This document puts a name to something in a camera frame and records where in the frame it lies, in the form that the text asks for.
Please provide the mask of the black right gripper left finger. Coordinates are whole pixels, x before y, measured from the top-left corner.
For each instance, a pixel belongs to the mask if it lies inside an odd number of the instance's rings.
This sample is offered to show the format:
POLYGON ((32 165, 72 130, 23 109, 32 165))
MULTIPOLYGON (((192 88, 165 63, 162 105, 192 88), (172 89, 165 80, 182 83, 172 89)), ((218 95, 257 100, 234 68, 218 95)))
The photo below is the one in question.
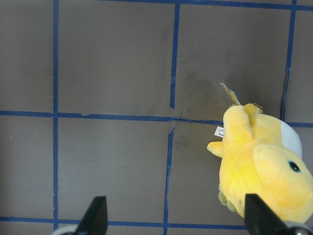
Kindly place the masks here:
POLYGON ((108 229, 106 196, 93 198, 77 229, 77 235, 105 235, 108 229))

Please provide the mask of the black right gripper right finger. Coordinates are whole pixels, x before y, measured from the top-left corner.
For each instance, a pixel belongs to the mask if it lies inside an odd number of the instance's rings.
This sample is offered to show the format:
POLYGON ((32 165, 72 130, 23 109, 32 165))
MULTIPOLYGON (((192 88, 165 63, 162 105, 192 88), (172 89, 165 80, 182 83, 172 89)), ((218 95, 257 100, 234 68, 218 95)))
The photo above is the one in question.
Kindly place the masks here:
POLYGON ((258 194, 245 196, 245 226, 250 235, 286 235, 286 224, 258 194))

